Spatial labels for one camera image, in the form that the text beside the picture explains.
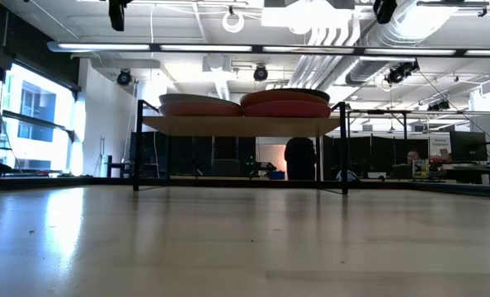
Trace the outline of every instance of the ventilation duct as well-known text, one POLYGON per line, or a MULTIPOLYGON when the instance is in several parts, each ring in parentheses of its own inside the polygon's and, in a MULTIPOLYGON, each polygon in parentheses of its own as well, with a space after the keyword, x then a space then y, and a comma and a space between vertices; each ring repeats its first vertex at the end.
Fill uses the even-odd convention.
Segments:
MULTIPOLYGON (((356 46, 413 47, 419 45, 438 31, 456 10, 455 7, 419 7, 417 0, 399 0, 392 21, 385 25, 373 25, 356 42, 356 46)), ((337 100, 343 100, 358 88, 349 87, 350 90, 341 91, 339 87, 331 86, 332 84, 362 85, 383 71, 387 65, 388 62, 362 61, 357 57, 344 57, 319 89, 330 93, 342 93, 342 98, 337 97, 337 100)))

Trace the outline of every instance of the red cushion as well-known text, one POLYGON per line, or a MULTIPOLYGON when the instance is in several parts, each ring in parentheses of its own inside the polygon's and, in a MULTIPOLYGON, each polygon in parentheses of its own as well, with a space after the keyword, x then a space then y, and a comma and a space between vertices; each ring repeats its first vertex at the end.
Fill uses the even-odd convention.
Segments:
POLYGON ((273 101, 306 101, 327 106, 327 102, 321 97, 309 95, 302 92, 290 92, 283 90, 254 92, 243 96, 240 100, 241 106, 247 108, 256 104, 273 101))
POLYGON ((260 117, 329 117, 331 109, 324 104, 306 101, 272 101, 245 108, 245 116, 260 117))
POLYGON ((238 105, 211 101, 179 101, 159 107, 164 116, 243 116, 238 105))

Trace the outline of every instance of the white ceiling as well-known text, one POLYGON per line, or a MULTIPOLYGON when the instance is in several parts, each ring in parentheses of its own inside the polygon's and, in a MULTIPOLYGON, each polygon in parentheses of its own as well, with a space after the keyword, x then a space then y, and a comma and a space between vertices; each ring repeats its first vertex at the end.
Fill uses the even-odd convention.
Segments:
MULTIPOLYGON (((55 40, 81 42, 149 42, 150 11, 152 6, 129 5, 125 10, 125 31, 111 29, 107 16, 107 2, 78 2, 76 0, 53 1, 34 0, 56 21, 42 12, 34 3, 17 0, 1 0, 2 4, 18 16, 30 22, 55 40)), ((175 7, 193 12, 192 7, 175 7)), ((200 7, 200 12, 221 12, 224 7, 200 7)), ((258 13, 260 9, 248 9, 258 13)), ((490 15, 483 18, 476 16, 453 16, 443 27, 428 39, 423 46, 490 46, 490 15)), ((261 22, 246 17, 245 27, 239 33, 227 32, 221 25, 222 15, 202 15, 201 24, 205 30, 203 40, 199 25, 193 14, 176 12, 165 7, 156 6, 153 11, 154 42, 181 43, 224 43, 224 44, 303 44, 304 36, 295 35, 286 28, 262 27, 261 22)), ((183 92, 207 94, 214 90, 212 82, 195 81, 201 73, 202 54, 101 54, 102 59, 157 59, 179 81, 177 86, 183 92)), ((291 55, 230 55, 232 61, 244 61, 254 64, 266 64, 269 79, 288 79, 299 61, 299 56, 291 55)), ((490 73, 490 59, 420 59, 422 71, 439 90, 459 89, 451 100, 459 106, 467 105, 466 87, 474 84, 463 84, 465 80, 486 80, 490 73), (454 73, 460 76, 460 82, 454 82, 454 73)), ((380 87, 382 77, 375 79, 377 87, 363 87, 356 95, 363 100, 359 102, 365 108, 382 105, 390 101, 390 92, 380 87)), ((402 102, 400 107, 412 106, 417 101, 433 96, 436 90, 426 84, 426 79, 415 75, 391 92, 392 99, 402 102)), ((254 92, 265 89, 266 82, 252 80, 252 71, 241 68, 238 79, 229 82, 231 92, 254 92)))

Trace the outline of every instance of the ceiling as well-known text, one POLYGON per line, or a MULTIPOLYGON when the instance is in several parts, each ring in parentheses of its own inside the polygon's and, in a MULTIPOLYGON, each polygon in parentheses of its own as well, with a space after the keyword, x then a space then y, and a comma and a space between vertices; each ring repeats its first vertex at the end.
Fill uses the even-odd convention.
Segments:
MULTIPOLYGON (((261 26, 261 21, 251 17, 245 17, 245 26, 239 33, 229 33, 222 27, 223 14, 203 14, 200 16, 199 24, 190 6, 129 5, 125 10, 126 29, 124 32, 116 32, 111 29, 107 16, 107 2, 76 0, 31 0, 30 2, 1 0, 1 2, 19 17, 60 41, 150 42, 152 9, 155 43, 296 45, 305 44, 309 39, 309 35, 296 35, 287 28, 261 26)), ((252 2, 252 5, 254 8, 241 11, 260 17, 258 14, 261 12, 262 2, 252 2)), ((225 12, 226 9, 225 7, 199 7, 199 12, 225 12)), ((441 29, 424 40, 421 46, 490 46, 490 8, 489 13, 483 18, 474 15, 477 11, 459 11, 441 29)), ((370 20, 363 20, 361 26, 364 27, 369 22, 370 20)), ((202 78, 202 57, 202 54, 156 53, 153 56, 141 53, 101 54, 102 61, 156 59, 164 65, 172 80, 176 81, 178 90, 206 95, 214 90, 214 84, 202 78)), ((233 63, 240 62, 242 67, 238 67, 236 79, 229 81, 229 90, 254 92, 265 89, 269 83, 254 82, 252 73, 256 64, 266 65, 270 80, 289 79, 300 57, 231 54, 230 58, 233 63)), ((454 90, 450 92, 450 99, 459 108, 468 105, 468 90, 478 86, 466 81, 482 82, 488 80, 490 75, 490 59, 419 59, 419 64, 426 78, 439 91, 454 90), (456 75, 459 76, 458 82, 455 82, 456 75)), ((109 73, 118 72, 118 69, 101 72, 111 76, 109 73)), ((137 75, 149 76, 149 69, 139 69, 137 75)), ((389 106, 392 101, 397 108, 413 108, 419 100, 437 94, 437 90, 427 83, 426 78, 418 73, 391 92, 386 92, 381 87, 383 76, 380 75, 369 83, 374 85, 373 87, 363 87, 354 94, 357 95, 357 101, 351 102, 351 105, 353 108, 376 108, 389 106)))

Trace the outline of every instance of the computer monitor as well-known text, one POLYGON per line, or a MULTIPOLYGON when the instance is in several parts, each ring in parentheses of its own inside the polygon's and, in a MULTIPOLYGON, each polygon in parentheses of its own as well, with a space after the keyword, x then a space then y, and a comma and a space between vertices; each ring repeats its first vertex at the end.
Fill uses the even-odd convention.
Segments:
POLYGON ((487 161, 485 142, 485 133, 482 132, 450 132, 452 161, 487 161))

